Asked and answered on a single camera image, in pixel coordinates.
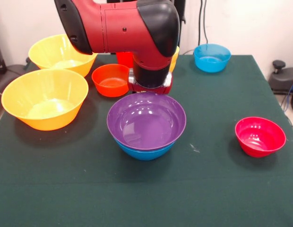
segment light blue bowl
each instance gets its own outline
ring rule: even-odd
[[[204,72],[222,71],[231,58],[231,52],[217,44],[203,44],[194,51],[195,64]]]
[[[140,151],[140,150],[134,150],[134,149],[131,149],[131,148],[128,148],[124,145],[122,145],[121,143],[119,143],[117,140],[116,140],[117,144],[119,145],[119,147],[124,151],[126,152],[128,155],[130,155],[131,157],[133,158],[136,158],[138,160],[141,160],[141,161],[150,161],[150,160],[153,160],[153,159],[156,159],[156,158],[159,158],[160,156],[164,155],[166,152],[169,151],[169,149],[171,149],[171,147],[174,145],[174,143],[164,147],[164,148],[161,148],[161,149],[157,149],[157,150],[144,150],[144,151]]]

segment red bowl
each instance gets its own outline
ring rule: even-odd
[[[241,148],[252,157],[265,157],[286,143],[284,131],[276,123],[261,117],[243,118],[235,126]]]

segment dark green cloth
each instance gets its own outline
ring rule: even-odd
[[[99,55],[93,68],[116,62]],[[57,131],[0,121],[0,227],[293,227],[293,129],[252,56],[206,74],[179,56],[170,96],[187,114],[174,147],[132,159],[106,127],[117,98],[92,81],[78,116]],[[246,116],[278,123],[285,147],[268,157],[241,150],[234,126]]]

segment orange bowl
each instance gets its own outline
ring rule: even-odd
[[[119,64],[107,64],[94,70],[92,80],[103,96],[119,97],[129,91],[129,68]]]
[[[85,77],[97,53],[79,53],[66,34],[54,35],[35,43],[29,50],[30,60],[40,69],[68,69]]]

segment bowl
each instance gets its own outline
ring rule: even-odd
[[[88,94],[88,83],[70,70],[27,73],[4,90],[4,109],[34,129],[50,131],[71,123]]]
[[[85,77],[97,53],[79,53],[66,34],[54,35],[36,42],[29,50],[30,60],[40,69],[68,69]]]
[[[98,67],[92,73],[97,91],[106,97],[119,97],[129,91],[129,68],[119,64]]]
[[[286,135],[281,127],[261,117],[241,119],[235,126],[235,133],[244,152],[252,157],[268,156],[286,143]]]
[[[176,52],[175,54],[173,55],[172,57],[172,61],[171,61],[171,65],[170,65],[170,70],[169,72],[173,72],[174,69],[175,69],[175,66],[176,66],[176,62],[177,62],[177,59],[178,59],[178,56],[179,56],[179,47],[177,46],[177,49],[176,49]]]
[[[167,95],[152,92],[123,97],[107,115],[107,126],[114,139],[140,151],[171,145],[181,136],[185,125],[182,106]]]
[[[222,71],[231,58],[231,52],[217,44],[203,44],[194,51],[196,66],[204,72]]]
[[[162,155],[164,155],[166,152],[168,152],[172,148],[172,146],[174,145],[174,143],[172,143],[169,146],[166,146],[161,149],[150,150],[150,151],[144,151],[144,150],[141,151],[141,150],[135,150],[135,149],[128,148],[128,147],[124,146],[123,144],[119,143],[117,140],[116,140],[116,142],[125,153],[127,153],[131,157],[136,158],[141,161],[150,161],[150,160],[154,160],[156,158],[159,158]]]

